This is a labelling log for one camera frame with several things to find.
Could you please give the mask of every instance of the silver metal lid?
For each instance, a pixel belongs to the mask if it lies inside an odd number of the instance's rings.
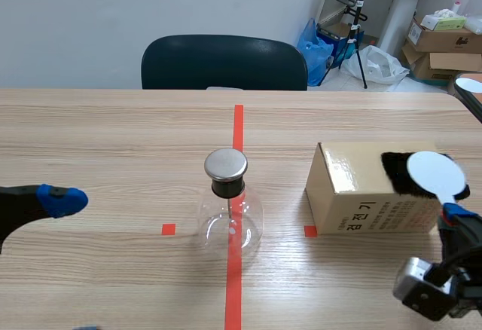
[[[212,152],[204,162],[207,175],[217,182],[232,182],[248,169],[248,159],[236,149],[223,148]]]

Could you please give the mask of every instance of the red tape marker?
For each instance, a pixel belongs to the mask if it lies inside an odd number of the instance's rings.
[[[174,236],[175,235],[175,223],[165,223],[163,224],[163,230],[161,232],[163,236]]]
[[[234,106],[233,148],[243,151],[244,108]],[[243,326],[243,204],[240,197],[231,202],[233,222],[229,228],[226,274],[226,310],[224,330],[241,330]]]
[[[316,226],[304,226],[304,236],[317,237],[318,231],[316,230]]]

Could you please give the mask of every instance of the white wall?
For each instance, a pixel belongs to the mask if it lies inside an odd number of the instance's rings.
[[[156,38],[223,33],[294,44],[319,0],[0,0],[0,87],[139,88]]]

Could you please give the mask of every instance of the floor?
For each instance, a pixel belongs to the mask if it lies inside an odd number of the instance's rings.
[[[308,87],[308,91],[363,91],[363,92],[417,92],[417,93],[447,93],[440,87],[419,83],[411,78],[404,78],[397,84],[384,85],[367,81],[368,89],[363,88],[363,81],[343,74],[338,69],[328,73],[319,87]]]

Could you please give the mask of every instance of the brown cardboard box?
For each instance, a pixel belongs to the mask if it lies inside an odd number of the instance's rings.
[[[421,53],[412,45],[401,49],[412,76],[427,84],[448,85],[459,71],[482,70],[482,55],[475,53]]]
[[[383,169],[385,152],[437,151],[431,142],[326,142],[316,146],[307,195],[319,234],[429,232],[435,199],[400,195]]]
[[[467,29],[431,31],[416,19],[410,25],[407,39],[422,53],[482,53],[482,35]]]
[[[340,38],[347,38],[351,28],[347,23],[335,23],[327,27],[326,30],[340,36]]]

